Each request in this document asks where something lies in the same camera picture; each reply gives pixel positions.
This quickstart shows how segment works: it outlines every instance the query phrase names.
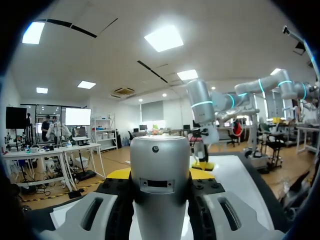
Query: ceiling track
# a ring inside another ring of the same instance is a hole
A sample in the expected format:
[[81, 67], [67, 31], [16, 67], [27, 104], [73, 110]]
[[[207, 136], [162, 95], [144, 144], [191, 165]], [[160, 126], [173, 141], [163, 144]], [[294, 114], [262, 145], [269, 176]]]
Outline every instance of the ceiling track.
[[56, 19], [51, 19], [51, 18], [48, 18], [48, 19], [39, 19], [37, 20], [38, 22], [47, 22], [47, 23], [51, 23], [51, 24], [56, 24], [56, 25], [60, 25], [60, 26], [64, 26], [66, 28], [69, 28], [69, 29], [73, 29], [73, 30], [76, 30], [80, 33], [83, 33], [83, 34], [86, 34], [92, 38], [96, 38], [97, 35], [93, 34], [92, 32], [89, 32], [81, 27], [78, 27], [76, 25], [73, 25], [71, 22], [67, 22], [67, 21], [61, 21], [61, 20], [56, 20]]
[[155, 71], [153, 71], [151, 69], [151, 67], [149, 67], [147, 64], [145, 64], [144, 62], [138, 60], [136, 61], [138, 64], [142, 65], [144, 68], [148, 69], [148, 71], [150, 71], [151, 73], [153, 73], [154, 75], [156, 75], [158, 78], [160, 78], [162, 81], [164, 81], [166, 84], [168, 83], [167, 80], [165, 80], [162, 76], [160, 76], [158, 73], [156, 73]]

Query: person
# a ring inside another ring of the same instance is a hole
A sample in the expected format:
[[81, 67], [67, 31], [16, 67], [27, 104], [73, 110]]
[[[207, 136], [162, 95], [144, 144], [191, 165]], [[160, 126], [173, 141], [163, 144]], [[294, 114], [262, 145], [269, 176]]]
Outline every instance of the person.
[[47, 134], [48, 129], [49, 129], [49, 126], [50, 126], [49, 119], [50, 119], [50, 116], [47, 115], [47, 116], [45, 117], [45, 121], [42, 123], [42, 126], [41, 126], [42, 140], [43, 140], [44, 142], [47, 142], [47, 141], [48, 141], [48, 139], [46, 138], [46, 134]]

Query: white table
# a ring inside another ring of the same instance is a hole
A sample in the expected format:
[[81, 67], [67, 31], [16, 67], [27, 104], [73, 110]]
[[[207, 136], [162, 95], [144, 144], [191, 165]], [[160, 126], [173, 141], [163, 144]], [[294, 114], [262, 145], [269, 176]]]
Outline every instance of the white table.
[[27, 187], [32, 185], [42, 185], [42, 184], [48, 184], [48, 183], [64, 180], [69, 191], [72, 192], [72, 188], [71, 188], [67, 171], [66, 171], [62, 148], [55, 148], [53, 151], [38, 151], [36, 153], [26, 153], [25, 151], [16, 151], [16, 152], [12, 151], [2, 155], [2, 158], [5, 161], [13, 161], [13, 160], [29, 160], [29, 159], [37, 159], [37, 158], [50, 158], [55, 156], [57, 156], [59, 159], [62, 174], [63, 174], [62, 177], [56, 177], [56, 178], [42, 180], [42, 181], [17, 183], [17, 185], [19, 187]]
[[[297, 135], [297, 141], [296, 141], [296, 154], [299, 154], [301, 152], [303, 152], [304, 150], [308, 149], [310, 151], [313, 151], [315, 153], [317, 153], [318, 149], [314, 146], [310, 146], [307, 145], [307, 132], [319, 132], [319, 127], [315, 128], [315, 127], [304, 127], [304, 126], [297, 126], [296, 127], [297, 131], [298, 131], [298, 135]], [[299, 144], [300, 144], [300, 131], [304, 132], [304, 142], [303, 142], [303, 148], [299, 149]]]
[[[89, 145], [84, 145], [84, 146], [74, 145], [72, 147], [66, 147], [66, 146], [62, 147], [61, 149], [62, 149], [62, 151], [64, 153], [64, 158], [65, 158], [65, 161], [66, 161], [66, 166], [67, 166], [67, 170], [68, 170], [69, 174], [71, 175], [71, 171], [70, 171], [70, 166], [68, 164], [68, 155], [67, 154], [70, 155], [73, 152], [80, 153], [80, 152], [84, 152], [84, 151], [90, 151], [90, 156], [91, 156], [91, 159], [92, 159], [92, 165], [93, 165], [94, 172], [96, 174], [98, 174], [100, 177], [102, 177], [103, 179], [105, 179], [106, 178], [106, 174], [105, 174], [105, 170], [104, 170], [104, 164], [102, 163], [100, 146], [101, 146], [101, 144], [99, 144], [99, 143], [90, 143]], [[96, 170], [96, 165], [95, 165], [95, 160], [94, 160], [94, 155], [93, 155], [93, 148], [97, 148], [97, 153], [99, 154], [103, 175], [98, 173], [97, 170]], [[73, 185], [73, 187], [75, 189], [77, 189], [76, 184], [74, 183], [74, 180], [73, 180], [72, 177], [70, 178], [70, 182]]]

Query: white tabletop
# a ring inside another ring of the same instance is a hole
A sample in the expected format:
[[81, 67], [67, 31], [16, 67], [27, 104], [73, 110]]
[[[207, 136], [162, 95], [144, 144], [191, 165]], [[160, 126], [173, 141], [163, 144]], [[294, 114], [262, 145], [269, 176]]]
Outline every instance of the white tabletop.
[[306, 127], [306, 126], [297, 126], [296, 129], [298, 130], [305, 130], [309, 132], [319, 132], [319, 127]]
[[99, 143], [90, 143], [89, 145], [84, 145], [84, 146], [79, 146], [79, 145], [73, 145], [72, 147], [62, 147], [63, 152], [73, 152], [73, 151], [78, 151], [78, 150], [83, 150], [83, 149], [90, 149], [90, 148], [96, 148], [101, 146]]
[[2, 154], [2, 157], [4, 159], [10, 159], [10, 158], [25, 158], [25, 159], [35, 159], [39, 156], [45, 156], [45, 155], [59, 155], [62, 153], [62, 148], [55, 148], [52, 151], [37, 151], [36, 153], [26, 153], [26, 151], [10, 151], [7, 154]]

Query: wooden floor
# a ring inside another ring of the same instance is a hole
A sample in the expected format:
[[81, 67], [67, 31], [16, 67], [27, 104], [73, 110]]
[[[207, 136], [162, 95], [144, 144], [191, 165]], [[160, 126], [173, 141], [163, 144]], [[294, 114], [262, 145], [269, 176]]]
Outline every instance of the wooden floor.
[[[246, 142], [241, 143], [233, 147], [231, 144], [228, 144], [227, 151], [228, 152], [242, 152], [243, 148], [247, 145]], [[210, 153], [218, 152], [218, 148], [216, 146], [212, 146], [209, 149]], [[268, 155], [272, 155], [272, 149], [267, 148]], [[289, 183], [292, 184], [302, 173], [304, 173], [311, 164], [313, 163], [314, 154], [309, 153], [307, 151], [300, 153], [299, 155], [296, 154], [296, 148], [283, 148], [280, 151], [280, 156], [283, 158], [282, 168], [277, 168], [274, 171], [270, 172], [269, 174], [263, 174], [262, 178], [265, 182], [270, 186], [273, 193], [276, 197], [279, 196], [279, 193], [282, 191], [284, 184]], [[110, 150], [107, 152], [102, 153], [102, 162], [105, 174], [108, 175], [111, 172], [119, 169], [124, 169], [130, 167], [130, 164], [126, 163], [126, 161], [130, 161], [130, 147], [123, 147], [118, 150]], [[101, 171], [101, 165], [99, 161], [99, 156], [94, 154], [94, 163], [97, 167], [98, 172]], [[35, 176], [36, 180], [42, 180], [40, 176]], [[78, 189], [84, 186], [88, 186], [94, 183], [101, 181], [101, 177], [93, 177], [84, 181], [81, 181], [77, 184]], [[58, 186], [58, 182], [56, 182], [55, 186], [48, 186], [47, 191], [50, 191], [50, 197], [55, 196], [61, 193], [67, 193], [68, 188], [62, 188], [63, 186]], [[94, 191], [98, 187], [98, 183], [85, 188], [85, 192], [82, 194], [86, 194], [88, 192]], [[38, 199], [45, 197], [44, 194], [33, 194], [33, 195], [21, 195], [24, 200], [31, 200], [31, 199]], [[41, 209], [49, 206], [58, 205], [64, 203], [69, 200], [69, 196], [62, 195], [52, 199], [43, 199], [37, 201], [30, 201], [30, 202], [23, 202], [23, 205], [28, 205], [31, 209]]]

